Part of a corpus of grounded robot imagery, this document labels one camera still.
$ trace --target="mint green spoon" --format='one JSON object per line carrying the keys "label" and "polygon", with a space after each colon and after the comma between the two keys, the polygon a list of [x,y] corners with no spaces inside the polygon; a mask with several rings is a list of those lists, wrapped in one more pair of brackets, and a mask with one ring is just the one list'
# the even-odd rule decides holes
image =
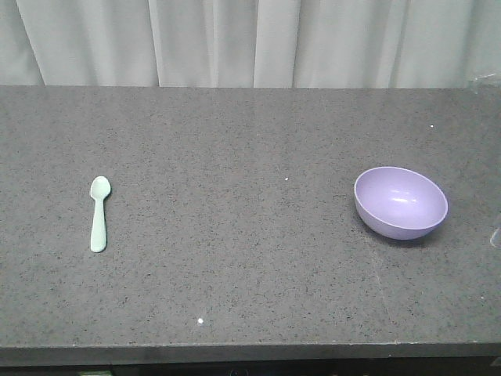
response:
{"label": "mint green spoon", "polygon": [[104,220],[104,199],[110,194],[111,185],[107,178],[98,176],[91,185],[91,197],[96,202],[92,220],[91,251],[101,252],[106,248],[106,222]]}

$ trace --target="curtain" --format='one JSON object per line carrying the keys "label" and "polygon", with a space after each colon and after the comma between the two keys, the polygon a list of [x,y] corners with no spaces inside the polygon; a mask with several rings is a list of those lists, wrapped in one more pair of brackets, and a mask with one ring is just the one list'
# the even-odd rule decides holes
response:
{"label": "curtain", "polygon": [[0,0],[0,85],[462,88],[499,0]]}

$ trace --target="countertop edge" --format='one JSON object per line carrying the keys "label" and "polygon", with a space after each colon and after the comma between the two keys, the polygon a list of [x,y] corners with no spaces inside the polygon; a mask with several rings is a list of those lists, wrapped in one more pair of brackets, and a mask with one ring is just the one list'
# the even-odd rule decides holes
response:
{"label": "countertop edge", "polygon": [[467,356],[501,356],[501,342],[4,347],[0,367]]}

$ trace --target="plastic bowl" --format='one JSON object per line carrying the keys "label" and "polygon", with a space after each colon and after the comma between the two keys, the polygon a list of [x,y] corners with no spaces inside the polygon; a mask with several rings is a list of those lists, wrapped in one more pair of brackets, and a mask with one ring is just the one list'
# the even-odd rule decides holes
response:
{"label": "plastic bowl", "polygon": [[368,227],[391,239],[422,237],[445,219],[447,198],[429,178],[400,167],[377,167],[355,181],[357,212]]}

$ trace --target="bowl rim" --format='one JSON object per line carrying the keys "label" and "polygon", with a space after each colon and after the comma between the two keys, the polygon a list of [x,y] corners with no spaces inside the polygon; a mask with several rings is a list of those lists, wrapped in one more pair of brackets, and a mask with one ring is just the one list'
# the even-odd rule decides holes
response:
{"label": "bowl rim", "polygon": [[[378,217],[377,215],[374,215],[370,210],[368,210],[364,204],[362,203],[362,201],[360,200],[359,198],[359,195],[357,194],[357,187],[359,185],[359,181],[360,179],[367,173],[369,172],[372,172],[374,170],[382,170],[382,169],[395,169],[395,170],[403,170],[405,172],[410,172],[414,175],[418,175],[420,178],[422,179],[425,179],[427,180],[429,183],[431,183],[432,186],[434,186],[437,191],[440,193],[441,197],[442,197],[442,200],[444,201],[445,203],[445,210],[444,210],[444,213],[442,214],[442,216],[440,217],[440,219],[436,222],[433,222],[433,224],[429,225],[429,226],[425,226],[425,227],[404,227],[404,226],[400,226],[400,225],[396,225],[394,223],[391,223],[391,222],[388,222],[388,221],[385,221],[384,219],[381,219],[380,217]],[[369,168],[368,170],[365,170],[363,173],[361,173],[359,175],[359,177],[355,180],[355,184],[353,185],[353,192],[355,194],[355,199],[357,200],[357,202],[359,203],[359,205],[363,208],[363,210],[371,215],[373,218],[377,219],[378,221],[386,224],[386,225],[389,225],[389,226],[392,226],[394,228],[397,228],[397,229],[402,229],[402,230],[426,230],[426,229],[430,229],[430,228],[433,228],[433,227],[436,227],[438,226],[444,219],[445,217],[447,216],[447,213],[449,212],[449,203],[447,201],[447,196],[444,194],[444,192],[440,189],[440,187],[434,183],[432,180],[430,180],[429,178],[427,178],[426,176],[424,175],[421,175],[419,172],[415,172],[413,170],[409,170],[408,168],[403,168],[403,167],[396,167],[396,166],[380,166],[380,167],[374,167],[374,168]]]}

